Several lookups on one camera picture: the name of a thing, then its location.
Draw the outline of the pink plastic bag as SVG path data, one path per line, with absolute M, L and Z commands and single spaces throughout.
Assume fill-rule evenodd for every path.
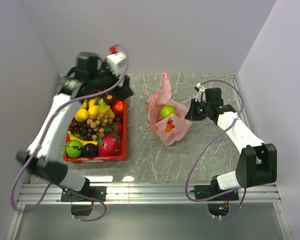
M 157 120 L 162 119 L 160 111 L 165 105 L 175 107 L 177 115 L 171 114 L 167 117 L 168 123 L 157 123 Z M 161 142 L 167 146 L 181 140 L 192 125 L 192 121 L 185 119 L 189 109 L 185 105 L 172 100 L 172 87 L 169 77 L 165 72 L 161 74 L 158 90 L 145 102 L 145 109 L 147 111 L 149 127 L 159 137 Z M 171 132 L 165 132 L 167 124 L 175 126 Z

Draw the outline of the green fake apple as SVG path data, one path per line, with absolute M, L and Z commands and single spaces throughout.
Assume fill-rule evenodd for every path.
M 170 115 L 177 115 L 176 108 L 171 105 L 165 105 L 160 110 L 160 116 L 162 119 L 168 118 Z

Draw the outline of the orange red fake mango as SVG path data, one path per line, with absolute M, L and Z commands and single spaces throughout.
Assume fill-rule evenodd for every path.
M 169 132 L 171 132 L 174 128 L 175 128 L 175 126 L 174 126 L 173 124 L 168 123 L 168 124 L 166 125 L 166 127 L 165 127 L 165 132 L 166 132 L 166 133 L 169 133 Z

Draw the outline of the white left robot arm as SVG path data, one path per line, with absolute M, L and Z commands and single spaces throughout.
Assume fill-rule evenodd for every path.
M 68 126 L 85 99 L 114 92 L 120 100 L 133 95 L 129 77 L 120 69 L 129 66 L 128 54 L 114 52 L 102 60 L 96 53 L 81 52 L 76 65 L 58 83 L 49 113 L 34 141 L 26 150 L 19 150 L 16 159 L 24 171 L 45 179 L 49 183 L 73 191 L 79 201 L 91 195 L 90 181 L 70 170 L 57 160 L 59 149 Z

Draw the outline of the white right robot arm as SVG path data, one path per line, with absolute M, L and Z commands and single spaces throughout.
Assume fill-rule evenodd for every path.
M 240 153 L 234 171 L 214 176 L 203 193 L 203 200 L 221 200 L 241 188 L 247 189 L 277 180 L 277 148 L 264 143 L 240 119 L 240 114 L 230 104 L 224 104 L 219 87 L 195 87 L 197 95 L 191 99 L 185 118 L 191 121 L 212 120 L 223 134 L 227 134 Z

